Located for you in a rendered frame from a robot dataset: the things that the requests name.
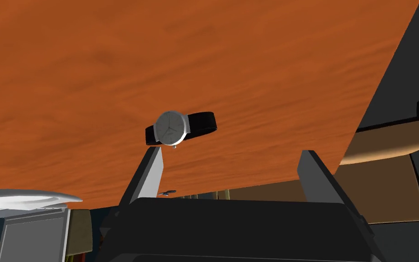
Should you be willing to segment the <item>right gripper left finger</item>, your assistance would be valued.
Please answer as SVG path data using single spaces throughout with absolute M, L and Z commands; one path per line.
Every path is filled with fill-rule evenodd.
M 156 197 L 163 169 L 164 163 L 161 148 L 157 146 L 149 147 L 132 176 L 119 202 L 119 206 L 127 206 L 141 197 Z

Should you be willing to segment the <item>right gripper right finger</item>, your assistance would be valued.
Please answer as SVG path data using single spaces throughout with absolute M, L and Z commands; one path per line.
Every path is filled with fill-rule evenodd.
M 307 201 L 351 204 L 351 200 L 315 151 L 301 152 L 296 171 Z

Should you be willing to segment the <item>brown wooden chair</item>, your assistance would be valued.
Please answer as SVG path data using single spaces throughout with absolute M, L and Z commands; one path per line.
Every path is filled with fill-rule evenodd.
M 416 116 L 360 128 L 335 177 L 369 224 L 419 222 L 419 151 Z

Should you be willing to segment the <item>orange wooden table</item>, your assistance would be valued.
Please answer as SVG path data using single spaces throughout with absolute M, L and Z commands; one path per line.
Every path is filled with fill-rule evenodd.
M 216 132 L 163 147 L 160 190 L 335 172 L 419 0 L 0 0 L 0 188 L 114 206 L 164 111 Z

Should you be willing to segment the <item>grey box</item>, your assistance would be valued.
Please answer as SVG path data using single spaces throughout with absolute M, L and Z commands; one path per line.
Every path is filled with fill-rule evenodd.
M 5 218 L 0 262 L 65 262 L 70 209 Z

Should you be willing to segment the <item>white plate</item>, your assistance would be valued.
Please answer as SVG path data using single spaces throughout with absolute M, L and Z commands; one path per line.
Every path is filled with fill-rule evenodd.
M 0 211 L 66 208 L 69 202 L 82 202 L 77 196 L 40 190 L 0 189 Z

